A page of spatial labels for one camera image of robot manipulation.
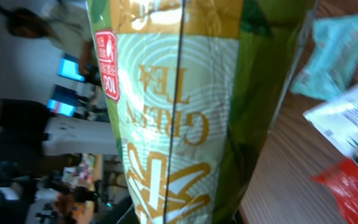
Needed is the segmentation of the green tea packet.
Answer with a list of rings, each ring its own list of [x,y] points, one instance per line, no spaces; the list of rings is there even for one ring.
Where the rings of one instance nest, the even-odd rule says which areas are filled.
[[[233,223],[316,1],[88,1],[140,223]]]

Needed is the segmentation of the teal snack packet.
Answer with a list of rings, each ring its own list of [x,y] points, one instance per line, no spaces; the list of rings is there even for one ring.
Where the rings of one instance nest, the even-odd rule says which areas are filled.
[[[349,87],[358,64],[358,14],[324,17],[313,23],[314,50],[291,92],[332,100]]]

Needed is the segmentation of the white tube gold cap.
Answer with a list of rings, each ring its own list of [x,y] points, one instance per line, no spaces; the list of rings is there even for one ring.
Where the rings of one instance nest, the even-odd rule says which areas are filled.
[[[358,148],[358,84],[303,116],[344,156]]]

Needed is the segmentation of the red orange pasta packet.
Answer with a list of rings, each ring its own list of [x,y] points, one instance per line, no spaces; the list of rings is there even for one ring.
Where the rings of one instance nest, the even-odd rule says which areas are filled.
[[[329,188],[346,222],[358,224],[358,149],[313,180]]]

